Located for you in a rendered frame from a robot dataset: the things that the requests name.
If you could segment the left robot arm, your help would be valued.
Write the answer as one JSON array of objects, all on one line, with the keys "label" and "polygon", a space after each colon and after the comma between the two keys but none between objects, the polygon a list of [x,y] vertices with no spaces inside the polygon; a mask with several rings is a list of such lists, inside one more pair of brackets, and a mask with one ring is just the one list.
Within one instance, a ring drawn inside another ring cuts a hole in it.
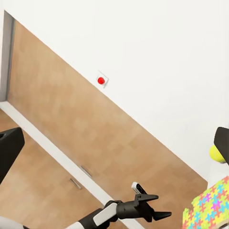
[{"label": "left robot arm", "polygon": [[[104,209],[98,208],[66,229],[107,229],[110,222],[116,222],[118,219],[144,218],[147,222],[152,222],[152,219],[158,221],[172,215],[167,211],[154,211],[149,206],[147,202],[158,199],[158,195],[146,194],[137,182],[134,182],[131,187],[136,193],[134,201],[109,200]],[[0,229],[29,228],[14,220],[0,217]]]}]

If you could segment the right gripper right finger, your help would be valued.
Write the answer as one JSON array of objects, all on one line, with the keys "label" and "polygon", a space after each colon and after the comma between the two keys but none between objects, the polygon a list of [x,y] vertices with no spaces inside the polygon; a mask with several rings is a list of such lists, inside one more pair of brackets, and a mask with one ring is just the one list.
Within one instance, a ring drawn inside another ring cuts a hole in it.
[{"label": "right gripper right finger", "polygon": [[226,127],[218,127],[215,133],[214,145],[222,154],[229,165],[229,129]]}]

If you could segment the tennis ball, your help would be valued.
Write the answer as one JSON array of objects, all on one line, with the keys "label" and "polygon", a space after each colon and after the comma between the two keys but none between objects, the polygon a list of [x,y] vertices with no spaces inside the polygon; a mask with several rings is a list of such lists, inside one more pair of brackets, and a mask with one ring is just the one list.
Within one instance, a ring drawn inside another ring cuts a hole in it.
[{"label": "tennis ball", "polygon": [[222,156],[222,154],[218,151],[215,145],[213,145],[209,150],[210,157],[216,162],[225,162],[226,160]]}]

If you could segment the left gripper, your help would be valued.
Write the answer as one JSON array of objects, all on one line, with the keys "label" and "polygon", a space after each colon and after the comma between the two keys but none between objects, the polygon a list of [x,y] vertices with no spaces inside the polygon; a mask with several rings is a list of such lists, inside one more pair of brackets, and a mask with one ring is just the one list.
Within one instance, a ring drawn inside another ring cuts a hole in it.
[{"label": "left gripper", "polygon": [[148,201],[158,199],[158,195],[152,194],[135,194],[134,201],[128,201],[125,203],[125,215],[127,219],[144,218],[147,222],[161,220],[163,218],[170,217],[171,212],[167,211],[154,211],[152,207],[147,203]]}]

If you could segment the jigsaw puzzle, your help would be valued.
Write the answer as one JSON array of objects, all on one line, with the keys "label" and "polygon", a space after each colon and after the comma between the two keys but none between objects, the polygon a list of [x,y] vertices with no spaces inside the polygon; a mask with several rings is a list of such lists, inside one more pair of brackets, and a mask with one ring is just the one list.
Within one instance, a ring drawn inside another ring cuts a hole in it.
[{"label": "jigsaw puzzle", "polygon": [[194,210],[183,212],[183,229],[218,229],[229,222],[229,176],[192,202]]}]

